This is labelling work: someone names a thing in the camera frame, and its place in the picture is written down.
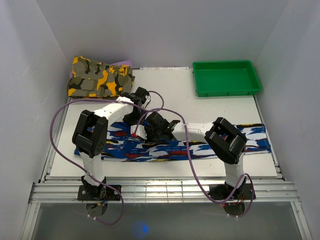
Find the blue white red patterned trousers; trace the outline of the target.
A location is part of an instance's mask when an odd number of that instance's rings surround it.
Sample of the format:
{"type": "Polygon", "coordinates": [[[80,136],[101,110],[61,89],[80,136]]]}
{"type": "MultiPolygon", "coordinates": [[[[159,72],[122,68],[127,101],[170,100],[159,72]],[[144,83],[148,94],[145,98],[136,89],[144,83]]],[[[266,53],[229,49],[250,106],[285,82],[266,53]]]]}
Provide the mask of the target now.
{"type": "MultiPolygon", "coordinates": [[[[271,153],[266,127],[262,123],[238,124],[236,128],[245,135],[245,154],[271,153]]],[[[115,122],[107,132],[106,144],[101,152],[103,161],[113,162],[165,162],[188,159],[185,141],[163,140],[150,143],[131,135],[130,126],[115,122]]]]}

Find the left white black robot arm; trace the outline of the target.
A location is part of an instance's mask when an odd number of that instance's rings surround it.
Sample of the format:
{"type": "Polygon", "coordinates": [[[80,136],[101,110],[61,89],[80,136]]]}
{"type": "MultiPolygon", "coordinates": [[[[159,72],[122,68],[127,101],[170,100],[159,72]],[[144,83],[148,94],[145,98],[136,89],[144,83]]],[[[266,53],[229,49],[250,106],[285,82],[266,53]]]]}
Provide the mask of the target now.
{"type": "Polygon", "coordinates": [[[136,125],[143,110],[151,101],[150,93],[142,88],[134,93],[123,93],[114,102],[94,110],[83,110],[76,124],[72,143],[83,162],[85,175],[81,182],[85,191],[95,200],[106,195],[106,177],[102,169],[102,151],[107,141],[108,128],[118,120],[136,125]]]}

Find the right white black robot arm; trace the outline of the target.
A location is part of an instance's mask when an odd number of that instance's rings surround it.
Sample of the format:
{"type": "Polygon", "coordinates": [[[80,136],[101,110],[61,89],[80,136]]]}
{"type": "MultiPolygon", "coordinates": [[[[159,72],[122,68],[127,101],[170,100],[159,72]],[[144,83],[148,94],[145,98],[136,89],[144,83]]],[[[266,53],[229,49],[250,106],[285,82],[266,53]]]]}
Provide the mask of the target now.
{"type": "Polygon", "coordinates": [[[218,117],[209,123],[183,123],[179,120],[168,122],[155,112],[146,118],[144,127],[149,142],[162,140],[179,141],[190,144],[199,142],[209,145],[214,154],[224,163],[225,182],[209,191],[214,200],[231,200],[244,193],[246,177],[243,169],[243,157],[247,138],[227,119],[218,117]]]}

